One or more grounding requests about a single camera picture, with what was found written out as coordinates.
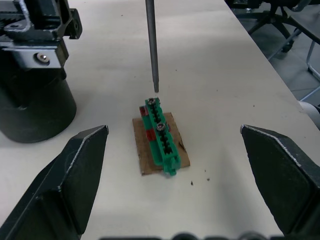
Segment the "screw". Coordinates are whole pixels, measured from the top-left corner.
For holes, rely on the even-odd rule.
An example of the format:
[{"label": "screw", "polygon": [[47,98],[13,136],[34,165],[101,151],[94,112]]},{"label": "screw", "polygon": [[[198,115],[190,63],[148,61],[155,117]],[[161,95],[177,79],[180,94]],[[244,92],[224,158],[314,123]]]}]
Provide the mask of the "screw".
[{"label": "screw", "polygon": [[50,62],[50,59],[48,56],[44,55],[43,53],[38,53],[36,55],[36,58],[41,62],[41,63],[44,63],[44,64],[47,64]]},{"label": "screw", "polygon": [[148,99],[148,104],[149,104],[149,105],[153,105],[153,104],[155,104],[155,103],[156,103],[156,99],[154,99],[154,98],[152,98],[152,97]]},{"label": "screw", "polygon": [[159,122],[157,125],[156,125],[156,129],[159,131],[159,132],[162,132],[166,129],[166,125],[162,122]]}]

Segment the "brown cardboard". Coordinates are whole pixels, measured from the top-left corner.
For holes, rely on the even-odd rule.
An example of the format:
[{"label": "brown cardboard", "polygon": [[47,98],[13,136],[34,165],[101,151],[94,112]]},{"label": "brown cardboard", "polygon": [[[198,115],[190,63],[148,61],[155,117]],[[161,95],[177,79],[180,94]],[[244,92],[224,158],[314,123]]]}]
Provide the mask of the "brown cardboard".
[{"label": "brown cardboard", "polygon": [[[173,141],[181,158],[181,168],[189,167],[190,160],[184,143],[182,142],[181,135],[177,128],[174,117],[172,116],[171,112],[164,113],[164,117],[166,122],[170,125]],[[142,118],[134,118],[132,119],[132,123],[134,128],[136,148],[139,156],[141,175],[149,175],[161,172],[162,167],[154,164]]]}]

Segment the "green terminal block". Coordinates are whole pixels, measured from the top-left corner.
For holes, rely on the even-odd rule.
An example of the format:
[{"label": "green terminal block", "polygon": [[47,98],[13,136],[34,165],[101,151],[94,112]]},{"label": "green terminal block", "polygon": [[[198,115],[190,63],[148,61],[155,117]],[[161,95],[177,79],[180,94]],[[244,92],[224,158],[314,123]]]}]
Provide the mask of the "green terminal block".
[{"label": "green terminal block", "polygon": [[145,100],[145,106],[139,109],[154,164],[162,166],[165,173],[176,175],[181,167],[181,159],[170,133],[170,126],[160,107],[159,98]]}]

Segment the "table surface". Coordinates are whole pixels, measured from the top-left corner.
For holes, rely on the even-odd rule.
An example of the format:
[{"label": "table surface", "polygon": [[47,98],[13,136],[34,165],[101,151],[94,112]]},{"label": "table surface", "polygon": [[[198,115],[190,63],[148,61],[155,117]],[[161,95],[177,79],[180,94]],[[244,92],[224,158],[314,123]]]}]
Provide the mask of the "table surface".
[{"label": "table surface", "polygon": [[[145,2],[69,5],[83,24],[79,40],[66,40],[65,68],[77,113],[47,141],[19,144],[0,135],[0,224],[69,138],[107,124],[100,185],[83,240],[171,238],[182,231],[199,238],[235,238],[249,230],[280,234],[256,187],[240,127],[287,135],[318,165],[320,132],[225,2],[156,1],[157,95]],[[140,175],[132,118],[154,96],[172,112],[191,161],[172,178]]]}]

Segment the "gray floor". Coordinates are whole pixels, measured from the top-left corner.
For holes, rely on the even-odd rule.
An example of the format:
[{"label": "gray floor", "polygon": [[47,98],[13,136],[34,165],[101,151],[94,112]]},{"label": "gray floor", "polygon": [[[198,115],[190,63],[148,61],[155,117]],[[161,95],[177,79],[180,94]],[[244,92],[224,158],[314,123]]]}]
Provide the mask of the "gray floor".
[{"label": "gray floor", "polygon": [[[256,12],[268,10],[269,4],[265,3]],[[234,13],[243,13],[244,10],[234,10]],[[256,20],[241,19],[240,22],[248,30],[256,24]],[[293,32],[294,27],[286,26],[289,32]],[[257,46],[261,49],[265,56],[269,56],[278,46],[280,46],[285,38],[271,24],[267,24],[251,35]],[[288,53],[278,53],[271,59],[270,63],[283,79],[287,87],[292,91],[293,95],[300,100],[316,87],[320,86],[320,82],[311,75],[307,69],[306,58],[310,48],[311,40],[300,34],[295,40],[292,49]],[[320,72],[320,46],[315,45],[311,57],[311,64]],[[308,98],[306,102],[313,105],[320,105],[320,91]]]}]

